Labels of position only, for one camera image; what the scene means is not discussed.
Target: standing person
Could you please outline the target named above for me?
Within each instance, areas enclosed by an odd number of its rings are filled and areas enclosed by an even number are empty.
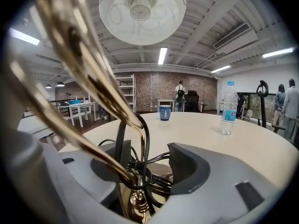
[[[99,116],[97,118],[97,120],[104,118],[104,120],[108,119],[108,115],[107,115],[107,111],[105,109],[103,109],[102,106],[98,105],[98,113]]]
[[[284,124],[284,114],[282,113],[282,108],[285,102],[285,87],[283,84],[280,84],[278,87],[278,92],[275,96],[275,112],[274,112],[274,119],[273,124],[276,125],[277,121],[279,120],[278,125],[282,126]]]
[[[178,83],[178,86],[175,89],[176,92],[176,105],[174,107],[175,112],[183,112],[183,105],[184,105],[184,94],[186,93],[186,89],[183,86],[183,81]]]
[[[289,80],[290,88],[285,95],[285,102],[282,113],[285,113],[284,126],[287,127],[285,139],[290,140],[299,116],[299,90],[295,87],[295,81]]]

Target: lamp shade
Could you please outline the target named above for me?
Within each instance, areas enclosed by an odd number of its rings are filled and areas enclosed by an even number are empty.
[[[59,81],[56,85],[57,87],[63,87],[64,86],[64,83],[62,81]]]
[[[180,26],[186,0],[100,0],[105,27],[133,45],[151,45],[171,36]]]

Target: water bottle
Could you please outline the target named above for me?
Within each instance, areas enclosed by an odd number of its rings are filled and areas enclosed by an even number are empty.
[[[238,94],[234,81],[228,82],[228,87],[224,94],[223,114],[221,119],[220,133],[230,135],[235,124],[237,114]]]

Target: ceiling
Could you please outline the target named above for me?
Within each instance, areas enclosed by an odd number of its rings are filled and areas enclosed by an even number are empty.
[[[99,0],[86,1],[114,72],[162,70],[211,76],[212,70],[231,65],[230,69],[221,71],[220,76],[297,61],[290,55],[261,58],[264,53],[297,46],[267,0],[186,0],[186,13],[179,28],[169,38],[149,46],[127,44],[114,37],[101,22]],[[235,47],[228,54],[218,54],[213,45],[244,23],[254,31],[257,40]],[[28,12],[19,15],[12,27],[42,39]],[[13,46],[27,61],[34,77],[43,84],[71,80],[50,42],[40,41],[35,46],[14,38]],[[158,66],[161,47],[167,47],[168,51],[164,64]]]

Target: round table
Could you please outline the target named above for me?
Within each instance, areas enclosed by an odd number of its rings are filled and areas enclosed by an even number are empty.
[[[221,116],[172,112],[169,121],[161,121],[159,113],[143,114],[150,132],[149,158],[169,151],[172,142],[193,145],[218,153],[228,154],[244,161],[279,189],[288,184],[299,161],[299,152],[287,140],[268,129],[237,119],[231,135],[219,133]],[[120,121],[112,121],[83,134],[93,144],[104,139],[116,139]],[[126,140],[140,156],[141,145],[138,132],[126,128]],[[60,152],[77,150],[67,144]],[[160,161],[168,165],[168,160]]]

